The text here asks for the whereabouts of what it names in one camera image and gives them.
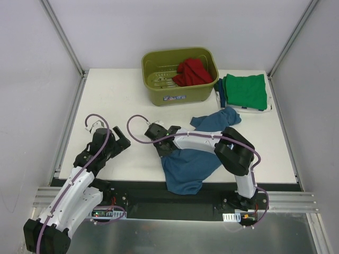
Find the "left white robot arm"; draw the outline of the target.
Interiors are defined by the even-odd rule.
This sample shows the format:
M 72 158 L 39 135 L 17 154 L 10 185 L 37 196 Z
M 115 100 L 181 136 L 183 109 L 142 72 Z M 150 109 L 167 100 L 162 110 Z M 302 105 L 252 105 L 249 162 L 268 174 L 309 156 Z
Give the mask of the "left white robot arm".
M 85 150 L 77 155 L 73 169 L 51 204 L 35 220 L 26 221 L 25 245 L 33 253 L 66 253 L 72 236 L 97 206 L 112 211 L 111 185 L 97 178 L 109 159 L 129 148 L 121 130 L 98 128 Z

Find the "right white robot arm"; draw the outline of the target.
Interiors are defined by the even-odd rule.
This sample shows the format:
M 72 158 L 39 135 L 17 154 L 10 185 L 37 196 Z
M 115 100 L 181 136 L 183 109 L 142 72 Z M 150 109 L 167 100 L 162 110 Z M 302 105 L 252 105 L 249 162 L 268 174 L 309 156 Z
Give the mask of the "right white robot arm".
M 226 198 L 228 206 L 241 211 L 255 209 L 257 183 L 253 168 L 261 162 L 254 146 L 234 128 L 219 132 L 189 131 L 180 126 L 169 129 L 152 123 L 145 132 L 160 156 L 176 150 L 196 150 L 216 155 L 223 167 L 235 176 L 237 192 Z

